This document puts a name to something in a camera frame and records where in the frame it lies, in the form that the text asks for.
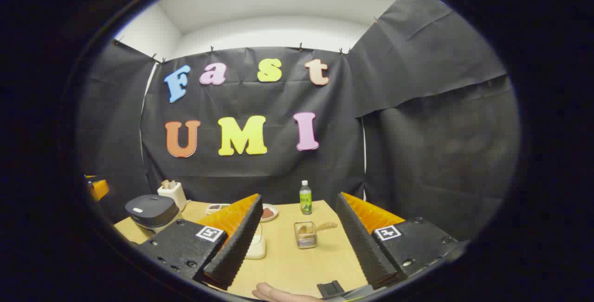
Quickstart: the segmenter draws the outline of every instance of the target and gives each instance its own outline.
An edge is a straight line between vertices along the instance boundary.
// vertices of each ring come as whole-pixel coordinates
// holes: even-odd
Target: table surface
[[[191,201],[181,215],[186,220],[196,222],[206,216],[208,205],[210,203]],[[367,285],[338,215],[324,200],[312,202],[310,215],[301,213],[299,203],[275,207],[278,216],[261,223],[262,235],[266,240],[266,256],[244,260],[227,292],[254,298],[251,292],[256,284],[269,283],[289,293],[321,297],[318,283],[337,280],[344,291]],[[311,220],[316,226],[336,222],[338,228],[319,231],[316,247],[299,249],[293,224],[303,220]],[[150,238],[129,217],[115,224],[115,228],[132,242],[142,243]]]

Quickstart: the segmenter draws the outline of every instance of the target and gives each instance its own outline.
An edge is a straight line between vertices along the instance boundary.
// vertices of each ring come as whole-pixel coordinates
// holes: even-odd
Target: orange object
[[[93,188],[91,188],[91,196],[93,196],[93,200],[99,201],[108,194],[109,191],[110,188],[106,180],[95,181],[93,182]]]
[[[342,192],[342,195],[370,234],[373,230],[405,221],[403,218],[397,217],[389,211],[372,205],[367,201],[363,201],[345,192]]]
[[[235,234],[237,228],[244,220],[245,215],[248,213],[256,199],[258,198],[258,193],[248,196],[248,198],[243,198],[239,201],[233,202],[231,205],[224,207],[208,215],[205,218],[199,220],[198,224],[212,226],[212,228],[219,228],[227,232],[227,240],[221,246],[221,249],[225,244],[231,239],[231,236]]]

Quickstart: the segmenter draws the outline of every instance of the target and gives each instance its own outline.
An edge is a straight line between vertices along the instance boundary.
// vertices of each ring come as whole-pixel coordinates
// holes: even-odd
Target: small tray
[[[316,228],[314,222],[310,220],[303,220],[300,222],[295,222],[294,229],[295,229],[295,240],[297,241],[297,247],[300,249],[311,249],[312,247],[316,247],[318,244],[318,235],[316,232],[306,232],[305,234],[299,234],[299,228],[302,226],[306,226],[308,231],[311,231]]]

